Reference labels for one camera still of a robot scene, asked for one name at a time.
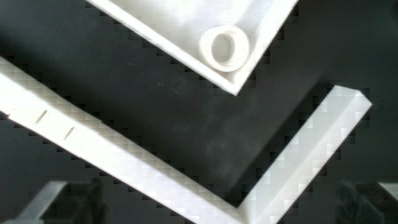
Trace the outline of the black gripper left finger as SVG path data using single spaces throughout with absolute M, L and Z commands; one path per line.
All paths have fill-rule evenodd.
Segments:
M 104 224 L 102 184 L 49 181 L 6 224 Z

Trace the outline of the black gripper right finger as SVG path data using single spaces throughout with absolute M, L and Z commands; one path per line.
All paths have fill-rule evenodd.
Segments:
M 344 182 L 335 195 L 335 224 L 398 224 L 398 183 Z

